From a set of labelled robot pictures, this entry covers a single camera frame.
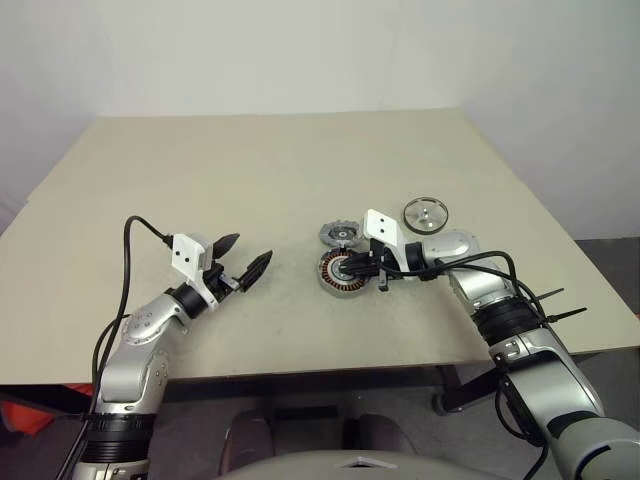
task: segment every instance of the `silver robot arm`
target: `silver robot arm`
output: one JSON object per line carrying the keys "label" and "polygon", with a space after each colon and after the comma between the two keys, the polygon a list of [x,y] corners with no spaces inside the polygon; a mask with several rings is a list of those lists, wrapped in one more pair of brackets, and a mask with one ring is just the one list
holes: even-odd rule
{"label": "silver robot arm", "polygon": [[147,479],[149,442],[177,342],[198,315],[215,311],[227,296],[253,285],[271,259],[267,252],[240,278],[227,277],[215,259],[237,238],[233,234],[207,244],[195,235],[173,236],[172,265],[187,280],[126,319],[120,345],[102,374],[74,480]]}
{"label": "silver robot arm", "polygon": [[[375,210],[367,212],[363,231],[365,237],[383,243],[406,273],[429,272],[479,252],[475,236],[463,231],[407,244],[397,222]],[[498,269],[487,259],[468,264]],[[533,444],[549,445],[562,477],[640,478],[640,434],[605,416],[595,389],[518,287],[483,271],[441,271],[489,345],[501,374],[499,388],[520,429]],[[386,273],[381,283],[386,284]]]}

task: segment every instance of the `gray floor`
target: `gray floor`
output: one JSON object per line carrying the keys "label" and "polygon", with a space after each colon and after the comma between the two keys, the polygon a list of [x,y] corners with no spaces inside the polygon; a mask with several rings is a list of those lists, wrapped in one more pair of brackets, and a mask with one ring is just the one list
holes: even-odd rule
{"label": "gray floor", "polygon": [[[640,312],[640,239],[579,242],[621,297]],[[637,350],[608,352],[580,367],[597,388],[609,416],[640,426],[640,368]],[[460,368],[463,379],[488,365]],[[521,478],[538,450],[511,437],[499,425],[491,402],[460,414],[438,417],[429,408],[430,388],[380,389],[344,394],[278,397],[279,407],[337,405],[341,416],[378,413],[396,420],[418,452],[458,462],[507,478]],[[216,471],[224,433],[236,413],[255,408],[262,399],[238,398],[163,405],[152,442],[152,478],[204,480]],[[279,453],[335,448],[338,421],[280,423]],[[3,479],[51,478],[71,442],[77,424],[59,420],[15,447],[0,448]],[[536,479],[559,478],[550,458]]]}

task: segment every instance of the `metal disc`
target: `metal disc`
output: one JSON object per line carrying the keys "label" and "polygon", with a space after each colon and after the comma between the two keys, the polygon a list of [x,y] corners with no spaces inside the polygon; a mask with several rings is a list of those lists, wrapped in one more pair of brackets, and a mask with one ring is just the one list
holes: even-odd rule
{"label": "metal disc", "polygon": [[349,220],[326,223],[318,235],[320,240],[330,247],[353,247],[362,239],[360,224]]}
{"label": "metal disc", "polygon": [[355,277],[339,270],[340,262],[356,253],[354,250],[332,248],[322,255],[318,263],[318,279],[322,288],[336,297],[348,298],[357,295],[366,287],[368,278]]}
{"label": "metal disc", "polygon": [[402,212],[402,219],[412,232],[431,235],[445,226],[449,219],[449,210],[437,198],[419,197],[407,203]]}

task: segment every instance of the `beige tabletop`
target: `beige tabletop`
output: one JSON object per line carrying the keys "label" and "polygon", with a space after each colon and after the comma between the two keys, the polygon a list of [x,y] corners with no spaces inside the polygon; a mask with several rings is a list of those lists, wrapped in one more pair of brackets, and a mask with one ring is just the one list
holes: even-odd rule
{"label": "beige tabletop", "polygon": [[[449,208],[447,228],[511,253],[571,352],[640,344],[640,322],[567,233],[457,110],[295,116],[104,118],[35,190],[0,237],[0,383],[82,382],[115,315],[122,227],[139,214],[166,232],[239,232],[223,259],[239,274],[274,250],[247,294],[203,315],[173,377],[300,372],[487,359],[446,278],[322,290],[323,223],[368,208],[399,218],[417,196]],[[418,239],[405,231],[409,239]],[[133,235],[128,311],[181,282],[170,252]]]}

